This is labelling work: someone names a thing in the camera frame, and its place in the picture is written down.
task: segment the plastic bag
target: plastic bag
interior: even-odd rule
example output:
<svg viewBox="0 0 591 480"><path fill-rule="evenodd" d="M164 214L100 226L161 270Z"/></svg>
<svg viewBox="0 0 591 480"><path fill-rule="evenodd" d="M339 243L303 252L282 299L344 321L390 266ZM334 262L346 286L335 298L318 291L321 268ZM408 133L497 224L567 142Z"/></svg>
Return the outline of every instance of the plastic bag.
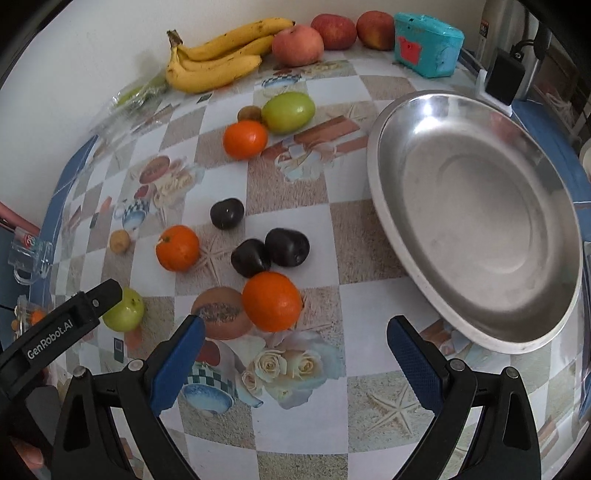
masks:
<svg viewBox="0 0 591 480"><path fill-rule="evenodd" d="M140 133L133 127L158 115L154 115L154 111L166 91L168 84L162 70L155 76L136 80L113 96L92 122L90 136L97 135L99 139L89 163L99 161L114 152L130 135ZM151 125L158 125L158 119L154 118Z"/></svg>

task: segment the pink object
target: pink object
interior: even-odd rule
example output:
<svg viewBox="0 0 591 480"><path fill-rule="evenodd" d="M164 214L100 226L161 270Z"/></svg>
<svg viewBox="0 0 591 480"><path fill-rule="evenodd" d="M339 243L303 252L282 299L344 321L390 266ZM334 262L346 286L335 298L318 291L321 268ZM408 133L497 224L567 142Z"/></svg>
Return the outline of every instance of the pink object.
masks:
<svg viewBox="0 0 591 480"><path fill-rule="evenodd" d="M0 218L6 220L12 226L19 226L27 232L31 232L33 235L39 235L39 227L33 225L31 222L27 222L23 217L14 213L10 208L0 202Z"/></svg>
<svg viewBox="0 0 591 480"><path fill-rule="evenodd" d="M324 43L314 28L298 24L275 35L272 49L283 65L301 67L322 59Z"/></svg>

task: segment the screw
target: screw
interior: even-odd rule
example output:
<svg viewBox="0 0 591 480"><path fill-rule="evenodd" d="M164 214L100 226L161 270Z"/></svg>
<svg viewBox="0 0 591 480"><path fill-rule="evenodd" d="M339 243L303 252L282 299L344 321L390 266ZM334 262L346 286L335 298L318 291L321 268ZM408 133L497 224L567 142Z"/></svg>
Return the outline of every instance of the screw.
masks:
<svg viewBox="0 0 591 480"><path fill-rule="evenodd" d="M519 372L513 367L507 367L505 373L510 378L519 378Z"/></svg>
<svg viewBox="0 0 591 480"><path fill-rule="evenodd" d="M131 362L129 362L129 364L127 365L127 368L129 368L132 372L138 372L138 371L142 370L143 366L144 366L144 361L140 360L139 358L136 358L135 360L132 360Z"/></svg>
<svg viewBox="0 0 591 480"><path fill-rule="evenodd" d="M466 368L466 364L462 362L459 358L452 358L449 362L449 366L452 368L452 370L455 370L456 372L461 372Z"/></svg>
<svg viewBox="0 0 591 480"><path fill-rule="evenodd" d="M86 373L86 368L84 368L81 365L78 365L77 367L75 367L74 371L72 372L72 375L74 375L76 378L81 378L81 377L84 377L85 373Z"/></svg>

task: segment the white wall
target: white wall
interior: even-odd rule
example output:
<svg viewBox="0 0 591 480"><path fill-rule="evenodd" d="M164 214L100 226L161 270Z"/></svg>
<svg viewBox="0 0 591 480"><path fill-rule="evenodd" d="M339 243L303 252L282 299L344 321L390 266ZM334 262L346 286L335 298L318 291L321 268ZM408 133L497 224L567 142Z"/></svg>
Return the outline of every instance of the white wall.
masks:
<svg viewBox="0 0 591 480"><path fill-rule="evenodd" d="M167 29L188 45L246 22L366 10L425 13L474 48L484 0L74 0L27 48L0 90L0 202L40 225L61 169L105 101L168 60Z"/></svg>

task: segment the apple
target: apple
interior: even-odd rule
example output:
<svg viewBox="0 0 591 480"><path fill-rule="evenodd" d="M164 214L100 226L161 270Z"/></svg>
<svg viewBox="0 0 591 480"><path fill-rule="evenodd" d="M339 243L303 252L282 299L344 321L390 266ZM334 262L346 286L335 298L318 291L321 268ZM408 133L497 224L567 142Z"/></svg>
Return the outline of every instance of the apple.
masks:
<svg viewBox="0 0 591 480"><path fill-rule="evenodd" d="M357 20L357 35L361 42L374 50L394 48L394 17L385 12L365 12Z"/></svg>
<svg viewBox="0 0 591 480"><path fill-rule="evenodd" d="M142 321L144 310L144 301L139 293L124 287L122 300L103 315L103 321L111 330L130 332Z"/></svg>
<svg viewBox="0 0 591 480"><path fill-rule="evenodd" d="M282 64L301 67L322 58L324 43L314 28L297 24L275 35L272 50L275 58Z"/></svg>
<svg viewBox="0 0 591 480"><path fill-rule="evenodd" d="M274 96L262 108L262 119L274 134L287 134L312 120L316 106L303 92L283 92Z"/></svg>
<svg viewBox="0 0 591 480"><path fill-rule="evenodd" d="M324 42L326 50L347 50L357 40L357 29L350 18L340 15L321 14L310 24Z"/></svg>

